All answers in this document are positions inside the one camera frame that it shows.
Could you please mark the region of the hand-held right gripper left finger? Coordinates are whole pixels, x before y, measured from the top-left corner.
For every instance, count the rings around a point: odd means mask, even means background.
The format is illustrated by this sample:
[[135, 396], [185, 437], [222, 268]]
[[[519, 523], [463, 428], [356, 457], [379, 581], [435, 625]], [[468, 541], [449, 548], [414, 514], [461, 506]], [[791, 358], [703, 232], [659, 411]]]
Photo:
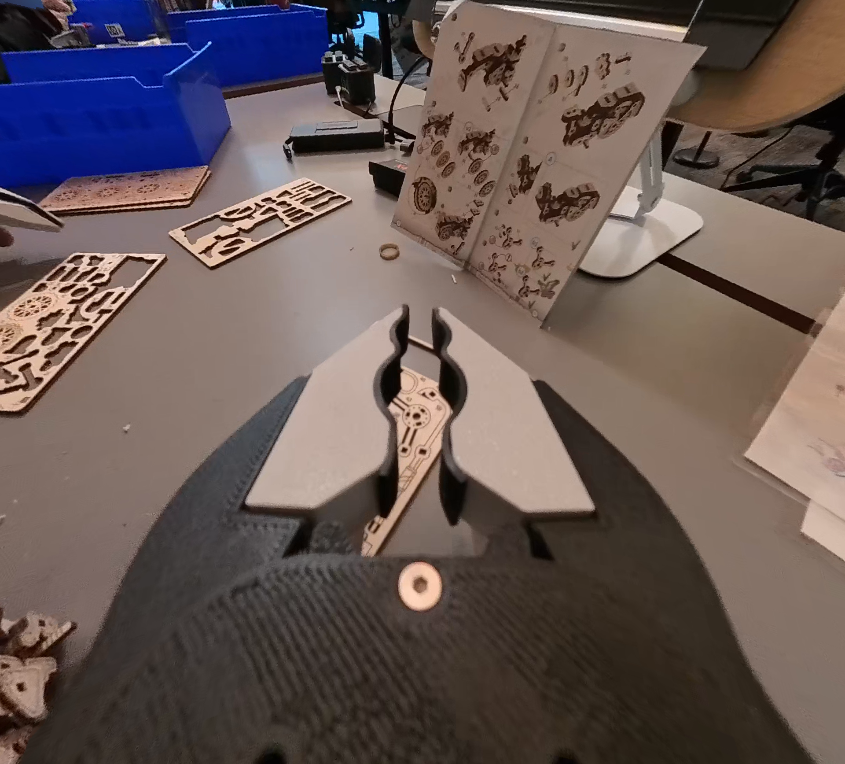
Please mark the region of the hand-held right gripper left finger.
[[398, 306], [314, 368], [244, 504], [318, 523], [387, 516], [399, 483], [396, 419], [410, 310]]

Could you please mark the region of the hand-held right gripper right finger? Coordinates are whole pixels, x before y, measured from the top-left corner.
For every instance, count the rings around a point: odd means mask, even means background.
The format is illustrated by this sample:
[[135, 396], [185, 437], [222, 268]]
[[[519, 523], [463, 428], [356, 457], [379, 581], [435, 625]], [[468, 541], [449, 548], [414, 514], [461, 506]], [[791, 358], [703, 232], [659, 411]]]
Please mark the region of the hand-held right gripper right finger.
[[443, 307], [432, 311], [449, 405], [438, 492], [450, 525], [591, 516], [595, 505], [530, 375]]

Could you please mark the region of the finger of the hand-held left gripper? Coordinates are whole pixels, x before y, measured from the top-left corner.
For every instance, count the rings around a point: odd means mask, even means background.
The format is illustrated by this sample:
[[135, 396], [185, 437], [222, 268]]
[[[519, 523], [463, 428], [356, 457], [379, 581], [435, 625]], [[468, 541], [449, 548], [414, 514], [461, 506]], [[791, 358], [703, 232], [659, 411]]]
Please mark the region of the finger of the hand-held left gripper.
[[37, 203], [8, 189], [1, 189], [1, 226], [7, 229], [58, 232], [64, 223]]

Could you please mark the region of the wooden sheet with round holes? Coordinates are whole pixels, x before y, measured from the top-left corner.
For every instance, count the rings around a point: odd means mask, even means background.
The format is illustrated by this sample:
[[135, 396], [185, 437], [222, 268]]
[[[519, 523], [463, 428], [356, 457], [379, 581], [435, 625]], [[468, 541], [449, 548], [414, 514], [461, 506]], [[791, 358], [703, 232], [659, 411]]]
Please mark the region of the wooden sheet with round holes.
[[449, 405], [438, 390], [433, 367], [419, 367], [422, 353], [434, 354], [428, 340], [409, 337], [411, 364], [404, 364], [400, 390], [389, 409], [396, 422], [398, 494], [386, 517], [364, 529], [366, 558], [428, 558], [449, 554], [452, 529], [438, 496], [441, 442]]

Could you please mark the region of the wooden sheet with gear cutouts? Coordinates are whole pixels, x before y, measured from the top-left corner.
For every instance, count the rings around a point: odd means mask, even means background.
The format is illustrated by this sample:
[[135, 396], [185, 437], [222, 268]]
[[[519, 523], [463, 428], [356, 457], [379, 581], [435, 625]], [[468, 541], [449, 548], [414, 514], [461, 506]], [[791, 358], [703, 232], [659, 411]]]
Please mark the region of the wooden sheet with gear cutouts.
[[164, 254], [75, 252], [1, 312], [1, 413], [27, 411], [164, 265]]

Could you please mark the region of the wooden engine model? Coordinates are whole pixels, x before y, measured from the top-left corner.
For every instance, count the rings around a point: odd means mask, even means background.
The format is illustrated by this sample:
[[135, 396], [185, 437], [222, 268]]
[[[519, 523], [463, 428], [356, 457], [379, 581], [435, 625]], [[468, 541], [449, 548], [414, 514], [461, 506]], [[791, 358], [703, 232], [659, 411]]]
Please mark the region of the wooden engine model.
[[15, 620], [1, 611], [1, 729], [26, 727], [48, 715], [47, 692], [60, 646], [78, 625], [41, 613]]

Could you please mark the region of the grey desk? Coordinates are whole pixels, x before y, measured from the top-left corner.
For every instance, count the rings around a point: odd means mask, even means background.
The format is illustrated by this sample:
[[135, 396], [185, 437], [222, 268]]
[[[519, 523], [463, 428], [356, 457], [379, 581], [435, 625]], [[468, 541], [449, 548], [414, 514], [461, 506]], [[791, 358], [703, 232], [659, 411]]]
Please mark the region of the grey desk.
[[[238, 97], [188, 209], [19, 232], [2, 305], [77, 251], [166, 261], [23, 415], [2, 417], [2, 604], [75, 621], [54, 685], [89, 652], [136, 548], [194, 469], [294, 378], [398, 305], [430, 340], [443, 306], [544, 380], [662, 495], [760, 681], [819, 762], [843, 762], [843, 562], [800, 531], [805, 499], [745, 461], [843, 272], [762, 249], [743, 277], [705, 251], [626, 281], [577, 274], [541, 327], [390, 227], [370, 159], [288, 162], [292, 126], [343, 116], [322, 83]], [[215, 269], [169, 232], [307, 178], [353, 202]]]

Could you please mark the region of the stack of engraved wooden sheets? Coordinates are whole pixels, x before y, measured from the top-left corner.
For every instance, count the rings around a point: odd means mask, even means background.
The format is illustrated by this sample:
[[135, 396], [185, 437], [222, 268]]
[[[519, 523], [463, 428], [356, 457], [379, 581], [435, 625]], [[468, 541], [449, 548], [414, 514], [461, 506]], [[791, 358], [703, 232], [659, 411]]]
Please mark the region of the stack of engraved wooden sheets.
[[40, 207], [65, 216], [189, 206], [209, 178], [208, 166], [69, 178]]

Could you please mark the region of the large blue plastic bin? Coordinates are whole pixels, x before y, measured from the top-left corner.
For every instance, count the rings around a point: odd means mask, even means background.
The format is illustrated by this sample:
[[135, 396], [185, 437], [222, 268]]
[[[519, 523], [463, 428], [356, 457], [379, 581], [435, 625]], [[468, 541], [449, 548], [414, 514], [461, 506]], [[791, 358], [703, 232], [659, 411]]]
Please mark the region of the large blue plastic bin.
[[231, 127], [210, 42], [2, 60], [3, 188], [207, 166]]

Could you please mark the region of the wooden sheet with large cutouts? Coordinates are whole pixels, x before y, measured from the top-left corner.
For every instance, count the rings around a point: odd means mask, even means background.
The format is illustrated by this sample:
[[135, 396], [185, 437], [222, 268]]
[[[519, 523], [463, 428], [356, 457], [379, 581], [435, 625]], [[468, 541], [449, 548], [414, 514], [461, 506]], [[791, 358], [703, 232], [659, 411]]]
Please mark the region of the wooden sheet with large cutouts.
[[206, 268], [215, 269], [352, 202], [342, 192], [301, 178], [207, 214], [169, 236]]

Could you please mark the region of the white monitor stand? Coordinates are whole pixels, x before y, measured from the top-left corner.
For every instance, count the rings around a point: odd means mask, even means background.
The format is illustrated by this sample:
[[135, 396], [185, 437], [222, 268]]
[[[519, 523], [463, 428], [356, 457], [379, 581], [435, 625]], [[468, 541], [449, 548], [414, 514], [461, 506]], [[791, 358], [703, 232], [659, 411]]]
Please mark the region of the white monitor stand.
[[639, 188], [627, 185], [598, 231], [580, 271], [605, 280], [633, 276], [703, 227], [694, 210], [663, 198], [661, 134], [639, 159]]

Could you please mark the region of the white paper sheets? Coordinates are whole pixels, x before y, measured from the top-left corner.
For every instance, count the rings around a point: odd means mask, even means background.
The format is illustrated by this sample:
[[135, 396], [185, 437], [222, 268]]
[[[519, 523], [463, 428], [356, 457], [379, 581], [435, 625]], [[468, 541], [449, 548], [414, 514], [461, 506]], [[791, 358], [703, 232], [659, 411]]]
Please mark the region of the white paper sheets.
[[808, 347], [745, 458], [807, 498], [801, 533], [843, 560], [843, 299]]

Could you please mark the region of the folded paper instruction sheet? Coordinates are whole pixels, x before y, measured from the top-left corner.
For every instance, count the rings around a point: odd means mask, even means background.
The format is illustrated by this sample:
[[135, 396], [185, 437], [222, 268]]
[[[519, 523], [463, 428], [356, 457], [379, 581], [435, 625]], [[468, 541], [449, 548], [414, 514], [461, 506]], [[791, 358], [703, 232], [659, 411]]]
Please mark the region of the folded paper instruction sheet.
[[455, 3], [392, 225], [543, 322], [705, 53]]

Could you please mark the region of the black charger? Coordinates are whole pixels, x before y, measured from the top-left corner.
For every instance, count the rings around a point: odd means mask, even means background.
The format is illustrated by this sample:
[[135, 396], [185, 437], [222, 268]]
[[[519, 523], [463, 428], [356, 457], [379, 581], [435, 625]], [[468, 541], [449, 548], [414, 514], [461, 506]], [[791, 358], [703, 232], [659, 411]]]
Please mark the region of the black charger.
[[329, 96], [336, 95], [354, 107], [371, 107], [375, 103], [375, 74], [364, 59], [349, 57], [342, 51], [326, 51], [321, 67]]

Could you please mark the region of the plywood shell chair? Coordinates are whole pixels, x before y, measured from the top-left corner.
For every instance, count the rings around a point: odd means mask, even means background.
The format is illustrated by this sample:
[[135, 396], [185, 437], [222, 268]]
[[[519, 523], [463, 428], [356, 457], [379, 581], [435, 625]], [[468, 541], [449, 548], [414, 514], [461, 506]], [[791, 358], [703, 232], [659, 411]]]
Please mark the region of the plywood shell chair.
[[436, 0], [428, 9], [414, 1], [409, 13], [417, 48], [430, 61], [436, 73], [456, 73], [465, 25], [460, 13], [468, 0]]
[[735, 166], [720, 187], [728, 193], [797, 188], [794, 201], [815, 221], [824, 203], [843, 199], [844, 149], [843, 0], [798, 0], [784, 24], [744, 71], [698, 73], [694, 96], [672, 107], [669, 120], [708, 132], [757, 133], [783, 127], [779, 143], [798, 125], [821, 129], [830, 138], [814, 166]]

